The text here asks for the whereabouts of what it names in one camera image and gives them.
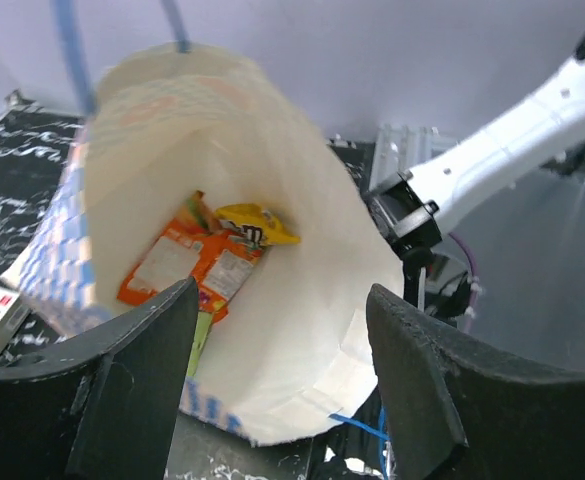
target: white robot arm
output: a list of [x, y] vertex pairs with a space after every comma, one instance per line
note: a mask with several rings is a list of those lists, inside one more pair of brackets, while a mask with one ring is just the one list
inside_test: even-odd
[[550, 79], [456, 147], [396, 173], [365, 200], [413, 271], [474, 208], [585, 141], [585, 38]]
[[585, 141], [585, 60], [570, 58], [518, 105], [436, 159], [407, 183], [438, 206], [442, 235], [474, 208], [548, 159]]

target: bag handle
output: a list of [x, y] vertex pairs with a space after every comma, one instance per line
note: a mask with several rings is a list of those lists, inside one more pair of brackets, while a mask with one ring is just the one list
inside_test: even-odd
[[[161, 0], [165, 15], [170, 22], [172, 33], [176, 39], [177, 49], [180, 53], [190, 50], [183, 20], [176, 0]], [[74, 90], [78, 97], [81, 109], [85, 116], [96, 113], [96, 95], [92, 89], [92, 83], [87, 73], [85, 55], [83, 54], [83, 42], [76, 27], [76, 12], [73, 0], [51, 0], [52, 14], [56, 20], [59, 39], [65, 67], [74, 84]]]

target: paper bag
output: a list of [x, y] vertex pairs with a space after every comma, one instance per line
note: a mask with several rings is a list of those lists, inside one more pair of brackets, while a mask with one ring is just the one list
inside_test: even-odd
[[134, 55], [97, 98], [4, 280], [77, 335], [129, 308], [115, 299], [122, 280], [194, 190], [212, 208], [259, 203], [302, 241], [267, 251], [210, 333], [181, 409], [258, 444], [353, 415], [376, 385], [367, 294], [373, 283], [400, 294], [403, 280], [319, 130], [252, 61], [207, 46]]

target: gray floor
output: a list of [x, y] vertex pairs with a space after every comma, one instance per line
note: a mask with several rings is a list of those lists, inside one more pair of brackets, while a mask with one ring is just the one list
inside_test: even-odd
[[485, 289], [470, 334], [585, 371], [582, 179], [534, 172], [477, 209], [457, 233], [472, 249]]

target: black marble surface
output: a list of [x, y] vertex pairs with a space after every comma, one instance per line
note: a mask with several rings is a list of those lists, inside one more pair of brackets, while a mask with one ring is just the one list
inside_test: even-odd
[[374, 144], [330, 141], [330, 147], [347, 168], [359, 191], [366, 192], [370, 185]]
[[[74, 117], [25, 111], [12, 111], [0, 121], [0, 274], [34, 235], [79, 127]], [[57, 340], [32, 314], [1, 354], [0, 366]]]
[[176, 419], [165, 480], [305, 480], [313, 441], [252, 448], [196, 419]]

